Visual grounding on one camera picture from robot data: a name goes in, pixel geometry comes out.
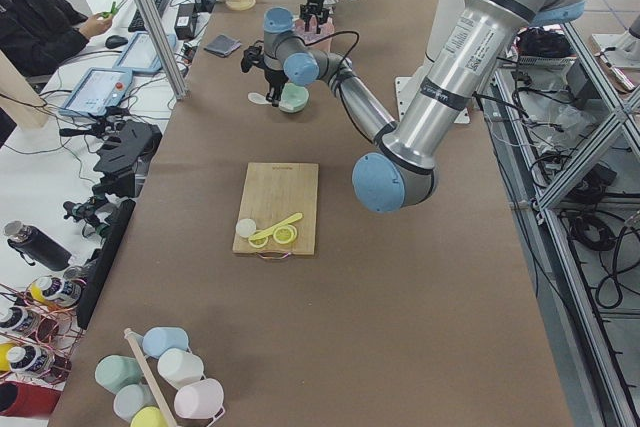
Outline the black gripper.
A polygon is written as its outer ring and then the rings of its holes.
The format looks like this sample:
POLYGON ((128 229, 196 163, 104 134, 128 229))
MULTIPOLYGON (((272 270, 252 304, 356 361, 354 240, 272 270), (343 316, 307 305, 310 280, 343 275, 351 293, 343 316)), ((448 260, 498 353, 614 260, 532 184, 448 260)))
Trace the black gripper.
POLYGON ((267 63, 268 56, 260 45, 252 45, 243 51, 240 68, 243 73, 248 73, 253 67, 260 69, 269 84, 266 100, 278 107, 281 101, 282 91, 287 83, 287 76, 281 67, 271 67, 267 63))
POLYGON ((300 5, 300 17, 303 20, 327 20, 329 18, 329 9, 324 6, 325 0, 306 0, 305 4, 300 5))

